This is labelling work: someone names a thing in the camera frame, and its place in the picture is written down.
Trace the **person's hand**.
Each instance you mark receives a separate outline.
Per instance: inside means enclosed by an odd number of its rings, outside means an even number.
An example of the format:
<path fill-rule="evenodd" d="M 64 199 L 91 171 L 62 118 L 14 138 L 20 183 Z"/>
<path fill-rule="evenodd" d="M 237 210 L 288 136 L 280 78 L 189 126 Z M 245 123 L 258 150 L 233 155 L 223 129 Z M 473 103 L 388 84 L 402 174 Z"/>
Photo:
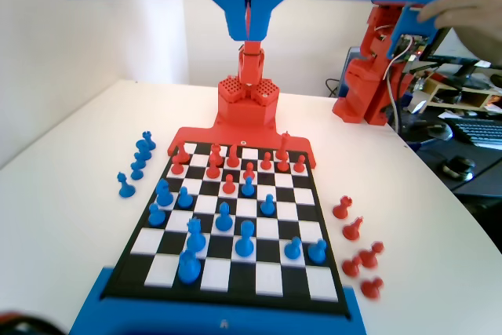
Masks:
<path fill-rule="evenodd" d="M 452 28 L 477 58 L 501 65 L 501 0 L 434 0 L 417 17 L 430 19 L 438 29 Z"/>

